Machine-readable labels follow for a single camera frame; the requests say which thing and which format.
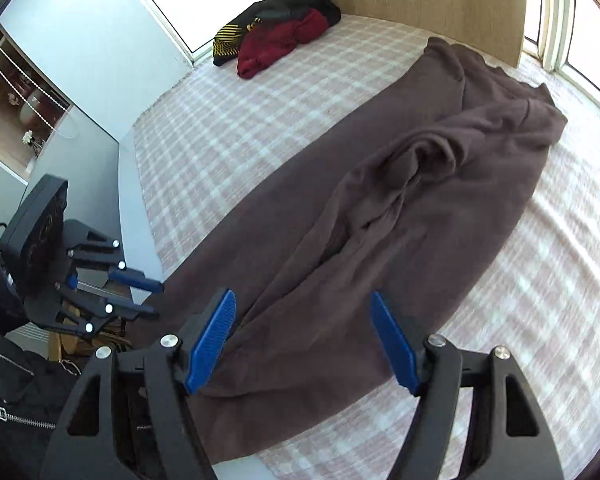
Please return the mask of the dark red garment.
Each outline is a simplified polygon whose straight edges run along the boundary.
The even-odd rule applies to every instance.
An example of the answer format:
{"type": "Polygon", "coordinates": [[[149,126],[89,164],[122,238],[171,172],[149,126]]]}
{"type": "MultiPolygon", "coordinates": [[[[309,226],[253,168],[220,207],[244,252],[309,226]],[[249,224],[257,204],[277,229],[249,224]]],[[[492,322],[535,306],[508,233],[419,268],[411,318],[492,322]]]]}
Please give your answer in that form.
{"type": "Polygon", "coordinates": [[[309,10],[301,20],[263,23],[242,40],[237,75],[251,79],[291,53],[299,44],[309,44],[322,36],[329,24],[321,12],[309,10]]]}

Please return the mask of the brown fleece garment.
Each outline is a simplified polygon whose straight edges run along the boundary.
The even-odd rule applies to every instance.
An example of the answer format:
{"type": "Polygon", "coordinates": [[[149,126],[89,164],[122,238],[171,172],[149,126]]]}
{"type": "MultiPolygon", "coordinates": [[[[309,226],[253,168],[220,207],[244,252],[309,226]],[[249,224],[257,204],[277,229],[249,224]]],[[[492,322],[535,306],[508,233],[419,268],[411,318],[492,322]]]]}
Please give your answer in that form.
{"type": "Polygon", "coordinates": [[[566,118],[545,86],[431,38],[394,84],[250,192],[152,296],[143,346],[221,288],[236,322],[187,403],[212,463],[279,444],[388,382],[381,289],[434,330],[524,212],[566,118]]]}

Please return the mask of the wooden shelf unit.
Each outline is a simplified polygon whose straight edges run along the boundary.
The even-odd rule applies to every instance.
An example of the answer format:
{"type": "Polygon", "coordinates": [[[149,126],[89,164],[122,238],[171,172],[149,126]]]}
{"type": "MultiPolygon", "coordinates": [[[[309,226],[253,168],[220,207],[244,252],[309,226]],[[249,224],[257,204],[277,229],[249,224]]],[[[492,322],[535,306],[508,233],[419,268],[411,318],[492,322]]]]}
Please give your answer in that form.
{"type": "Polygon", "coordinates": [[[27,181],[71,107],[0,25],[0,163],[27,181]]]}

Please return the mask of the black zippered jacket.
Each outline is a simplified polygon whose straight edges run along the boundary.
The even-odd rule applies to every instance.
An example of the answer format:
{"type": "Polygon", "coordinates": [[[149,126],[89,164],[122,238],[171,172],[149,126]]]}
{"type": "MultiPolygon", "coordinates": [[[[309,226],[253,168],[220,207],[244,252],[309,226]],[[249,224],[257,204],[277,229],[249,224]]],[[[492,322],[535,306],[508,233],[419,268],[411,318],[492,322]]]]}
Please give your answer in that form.
{"type": "Polygon", "coordinates": [[[50,437],[78,379],[6,334],[27,323],[0,270],[0,479],[37,479],[50,437]]]}

